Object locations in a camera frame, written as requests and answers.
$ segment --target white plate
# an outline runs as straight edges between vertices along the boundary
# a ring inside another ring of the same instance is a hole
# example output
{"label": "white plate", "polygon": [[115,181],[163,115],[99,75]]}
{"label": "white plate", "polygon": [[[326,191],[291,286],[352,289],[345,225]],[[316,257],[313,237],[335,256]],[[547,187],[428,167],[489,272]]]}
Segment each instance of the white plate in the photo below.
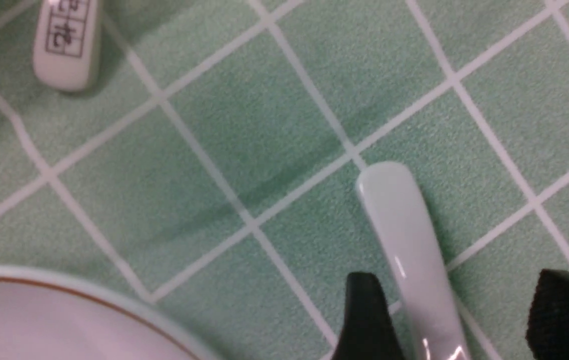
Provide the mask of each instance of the white plate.
{"label": "white plate", "polygon": [[220,360],[146,305],[67,275],[0,266],[0,360]]}

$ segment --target green checkered tablecloth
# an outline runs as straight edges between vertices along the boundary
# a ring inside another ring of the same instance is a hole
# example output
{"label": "green checkered tablecloth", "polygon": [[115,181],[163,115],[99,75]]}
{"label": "green checkered tablecloth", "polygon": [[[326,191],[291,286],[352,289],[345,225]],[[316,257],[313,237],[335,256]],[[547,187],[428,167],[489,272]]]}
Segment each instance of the green checkered tablecloth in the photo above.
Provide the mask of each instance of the green checkered tablecloth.
{"label": "green checkered tablecloth", "polygon": [[88,92],[40,84],[36,0],[0,0],[0,264],[156,304],[230,360],[331,355],[354,191],[407,164],[476,360],[532,358],[569,269],[569,0],[105,0]]}

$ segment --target plate rim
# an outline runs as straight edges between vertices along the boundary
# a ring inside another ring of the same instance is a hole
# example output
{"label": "plate rim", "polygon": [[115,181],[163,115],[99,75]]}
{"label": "plate rim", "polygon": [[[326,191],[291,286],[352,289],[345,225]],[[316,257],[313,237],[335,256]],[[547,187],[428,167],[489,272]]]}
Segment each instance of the plate rim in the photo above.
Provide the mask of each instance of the plate rim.
{"label": "plate rim", "polygon": [[32,287],[47,288],[81,297],[101,306],[106,306],[134,321],[147,326],[193,360],[223,360],[216,351],[206,346],[197,335],[190,333],[168,315],[154,307],[97,285],[89,280],[49,269],[19,265],[0,265],[0,283],[19,283]]}

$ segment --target table surface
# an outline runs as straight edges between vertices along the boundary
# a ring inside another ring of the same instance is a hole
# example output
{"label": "table surface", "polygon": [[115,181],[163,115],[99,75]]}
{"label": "table surface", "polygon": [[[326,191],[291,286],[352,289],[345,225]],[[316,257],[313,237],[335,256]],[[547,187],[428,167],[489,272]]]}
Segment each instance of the table surface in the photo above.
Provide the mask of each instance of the table surface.
{"label": "table surface", "polygon": [[33,75],[38,8],[0,0],[0,264],[157,304],[230,360],[328,358],[369,271],[410,353],[354,190],[403,162],[472,356],[532,358],[538,273],[569,270],[568,0],[107,0],[79,94]]}

